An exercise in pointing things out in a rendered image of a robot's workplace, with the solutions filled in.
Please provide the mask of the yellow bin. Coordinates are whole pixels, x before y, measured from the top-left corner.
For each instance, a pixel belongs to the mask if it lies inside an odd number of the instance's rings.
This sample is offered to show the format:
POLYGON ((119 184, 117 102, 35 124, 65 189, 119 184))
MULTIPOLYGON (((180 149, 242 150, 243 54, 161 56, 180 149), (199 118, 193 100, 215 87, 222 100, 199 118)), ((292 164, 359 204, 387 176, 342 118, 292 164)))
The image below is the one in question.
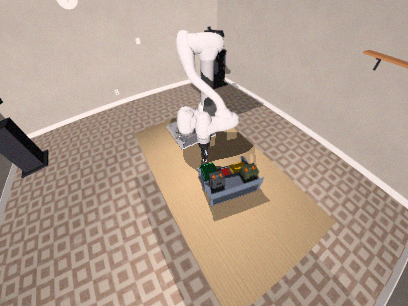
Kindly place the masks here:
POLYGON ((230 168, 232 173, 235 173, 235 172, 239 172, 241 166, 244 166, 244 165, 246 165, 246 164, 243 163, 243 162, 239 162, 239 163, 235 163, 235 164, 230 165, 229 168, 230 168))

